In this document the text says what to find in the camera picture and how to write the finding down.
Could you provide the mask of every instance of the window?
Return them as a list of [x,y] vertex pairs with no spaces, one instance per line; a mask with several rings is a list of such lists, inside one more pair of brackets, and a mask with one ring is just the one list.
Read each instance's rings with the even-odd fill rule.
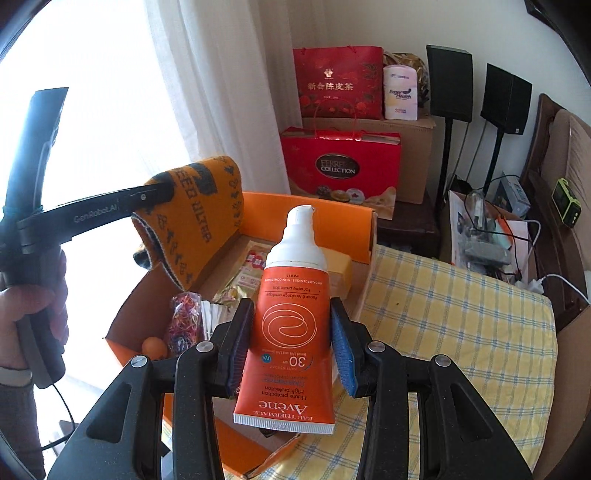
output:
[[[0,200],[31,96],[62,86],[70,90],[47,166],[46,208],[141,185],[189,163],[143,1],[53,0],[0,63]],[[132,259],[139,243],[131,220],[124,219],[63,247],[70,340],[59,387],[76,421],[118,373],[102,339],[145,273]],[[36,396],[43,443],[67,415],[53,389]]]

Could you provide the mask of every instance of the orange sunscreen tube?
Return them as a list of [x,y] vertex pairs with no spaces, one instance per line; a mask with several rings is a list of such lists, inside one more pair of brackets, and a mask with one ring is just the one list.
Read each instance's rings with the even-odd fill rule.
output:
[[285,432],[335,429],[330,283],[311,205],[287,215],[267,256],[234,422]]

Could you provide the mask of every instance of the table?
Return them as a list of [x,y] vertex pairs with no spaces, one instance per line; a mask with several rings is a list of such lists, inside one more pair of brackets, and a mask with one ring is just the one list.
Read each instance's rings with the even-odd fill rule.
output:
[[440,240],[426,191],[421,205],[396,202],[392,220],[378,219],[378,242],[382,245],[409,245],[414,254],[433,258],[439,256]]
[[[401,354],[450,356],[532,468],[544,443],[558,354],[550,301],[493,278],[378,246],[361,321]],[[304,435],[262,479],[355,479],[367,401],[335,383],[331,436]],[[418,479],[418,415],[410,396],[409,478]]]

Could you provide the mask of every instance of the metal screw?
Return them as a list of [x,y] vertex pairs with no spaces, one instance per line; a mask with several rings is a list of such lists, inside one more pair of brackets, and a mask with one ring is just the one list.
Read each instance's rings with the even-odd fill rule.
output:
[[382,342],[378,342],[377,340],[370,342],[368,348],[373,353],[382,353],[384,350],[386,350],[386,346]]
[[205,340],[203,342],[199,342],[197,344],[197,351],[201,353],[211,352],[213,350],[213,343],[209,340]]
[[452,359],[447,355],[437,355],[435,357],[435,363],[440,367],[449,367],[452,364]]
[[136,355],[131,359],[131,366],[134,368],[141,368],[148,363],[148,358],[144,355]]

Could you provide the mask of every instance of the ferrero collection bag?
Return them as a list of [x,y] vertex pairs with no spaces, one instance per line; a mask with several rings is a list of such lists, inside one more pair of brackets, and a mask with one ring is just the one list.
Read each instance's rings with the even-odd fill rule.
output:
[[281,134],[281,146],[293,195],[364,205],[392,219],[399,134],[291,127]]

